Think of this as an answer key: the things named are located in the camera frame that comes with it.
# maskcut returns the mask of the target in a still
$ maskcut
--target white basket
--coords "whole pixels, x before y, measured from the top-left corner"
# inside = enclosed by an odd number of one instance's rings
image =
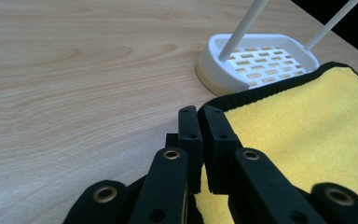
[[[214,94],[262,87],[316,70],[310,49],[357,3],[350,0],[304,47],[287,35],[245,34],[268,0],[255,0],[233,35],[213,35],[200,55],[197,76]]]

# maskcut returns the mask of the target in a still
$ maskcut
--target yellow cloth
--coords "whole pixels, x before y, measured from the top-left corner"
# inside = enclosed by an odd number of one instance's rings
[[[226,116],[243,146],[266,153],[293,185],[310,192],[333,182],[358,194],[358,76],[349,67],[333,67]],[[206,224],[233,223],[227,196],[214,199],[202,186],[196,197]]]

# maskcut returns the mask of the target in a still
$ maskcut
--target white pole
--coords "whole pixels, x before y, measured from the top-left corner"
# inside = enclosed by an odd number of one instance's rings
[[[220,62],[225,62],[228,59],[228,57],[231,55],[231,52],[237,47],[238,43],[240,43],[243,36],[246,34],[246,32],[248,32],[249,28],[255,22],[255,19],[268,2],[269,0],[254,0],[248,12],[242,18],[240,25],[238,25],[231,38],[222,49],[222,52],[220,52]]]
[[[358,4],[358,0],[350,0],[345,6],[314,36],[304,47],[311,50],[351,9]]]

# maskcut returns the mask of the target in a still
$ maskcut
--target microfiber cloth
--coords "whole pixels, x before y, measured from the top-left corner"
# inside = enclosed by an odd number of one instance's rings
[[[263,151],[296,187],[332,182],[358,194],[358,74],[343,63],[267,86],[217,97],[244,147]],[[227,196],[208,190],[203,170],[197,207],[204,223],[233,223]]]

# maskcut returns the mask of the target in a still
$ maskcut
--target wood grain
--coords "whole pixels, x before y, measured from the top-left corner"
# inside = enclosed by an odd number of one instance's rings
[[[85,188],[147,173],[177,111],[214,98],[195,63],[250,0],[0,0],[0,223],[62,223]],[[322,25],[271,0],[250,33],[305,43]],[[329,33],[313,53],[358,50]]]

